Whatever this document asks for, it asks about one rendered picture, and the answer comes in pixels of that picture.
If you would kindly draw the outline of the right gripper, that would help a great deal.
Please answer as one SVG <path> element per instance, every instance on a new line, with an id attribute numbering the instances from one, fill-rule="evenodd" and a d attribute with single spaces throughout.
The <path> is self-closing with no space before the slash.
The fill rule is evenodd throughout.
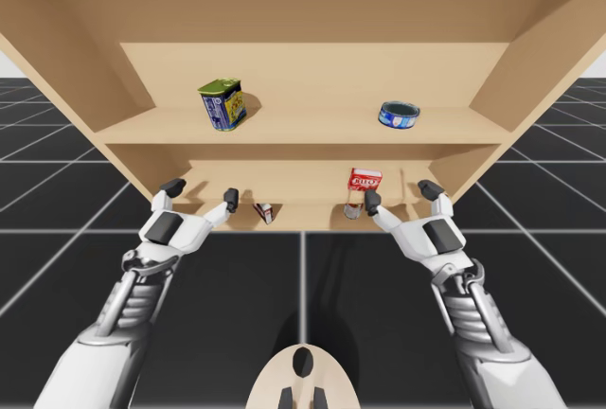
<path id="1" fill-rule="evenodd" d="M 382 198 L 375 189 L 365 192 L 365 211 L 384 232 L 394 230 L 394 238 L 403 254 L 416 262 L 462 250 L 466 240 L 454 221 L 454 206 L 445 190 L 427 179 L 420 180 L 421 195 L 431 202 L 431 213 L 436 216 L 411 222 L 402 222 L 382 206 Z"/>

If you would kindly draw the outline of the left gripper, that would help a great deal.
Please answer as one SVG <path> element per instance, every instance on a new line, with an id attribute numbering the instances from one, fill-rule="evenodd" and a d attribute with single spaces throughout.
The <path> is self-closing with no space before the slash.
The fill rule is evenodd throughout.
<path id="1" fill-rule="evenodd" d="M 224 224 L 239 206 L 239 191 L 229 188 L 223 194 L 223 202 L 213 207 L 203 217 L 173 212 L 172 200 L 178 197 L 187 182 L 176 178 L 161 185 L 151 200 L 151 217 L 139 230 L 143 242 L 168 246 L 179 254 L 197 251 L 213 228 Z"/>

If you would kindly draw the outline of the red and white can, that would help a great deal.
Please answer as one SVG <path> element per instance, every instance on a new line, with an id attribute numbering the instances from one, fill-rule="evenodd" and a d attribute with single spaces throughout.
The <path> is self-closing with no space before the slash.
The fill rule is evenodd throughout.
<path id="1" fill-rule="evenodd" d="M 350 189 L 348 198 L 344 205 L 344 215 L 349 220 L 357 220 L 365 205 L 365 192 L 363 190 Z"/>

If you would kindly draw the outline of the blue flat can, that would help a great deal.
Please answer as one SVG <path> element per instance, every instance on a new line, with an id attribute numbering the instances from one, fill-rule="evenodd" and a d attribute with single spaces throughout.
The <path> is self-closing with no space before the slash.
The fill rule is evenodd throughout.
<path id="1" fill-rule="evenodd" d="M 410 129 L 420 115 L 420 108 L 412 103 L 403 101 L 387 101 L 381 106 L 379 121 L 389 128 Z"/>

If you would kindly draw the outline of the green and blue rectangular can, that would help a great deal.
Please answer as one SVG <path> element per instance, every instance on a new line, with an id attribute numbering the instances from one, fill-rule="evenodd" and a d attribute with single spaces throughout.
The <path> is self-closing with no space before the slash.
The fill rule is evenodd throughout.
<path id="1" fill-rule="evenodd" d="M 211 124 L 217 131 L 228 132 L 236 129 L 247 114 L 239 79 L 213 80 L 200 87 L 198 93 Z"/>

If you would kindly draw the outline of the pale wooden shelf unit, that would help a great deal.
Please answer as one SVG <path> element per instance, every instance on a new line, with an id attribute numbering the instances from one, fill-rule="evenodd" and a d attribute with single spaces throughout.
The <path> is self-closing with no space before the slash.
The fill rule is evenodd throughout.
<path id="1" fill-rule="evenodd" d="M 606 0 L 0 0 L 0 50 L 146 197 L 187 181 L 233 230 L 369 230 L 352 168 L 407 220 L 430 179 L 459 199 L 606 50 Z M 198 89 L 236 78 L 246 116 L 213 128 Z M 410 129 L 378 119 L 420 108 Z"/>

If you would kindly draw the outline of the tan robot part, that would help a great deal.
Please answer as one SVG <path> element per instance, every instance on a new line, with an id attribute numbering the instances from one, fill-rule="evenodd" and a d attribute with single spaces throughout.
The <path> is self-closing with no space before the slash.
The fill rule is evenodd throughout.
<path id="1" fill-rule="evenodd" d="M 262 368 L 245 409 L 361 409 L 345 369 L 320 347 L 298 344 Z"/>

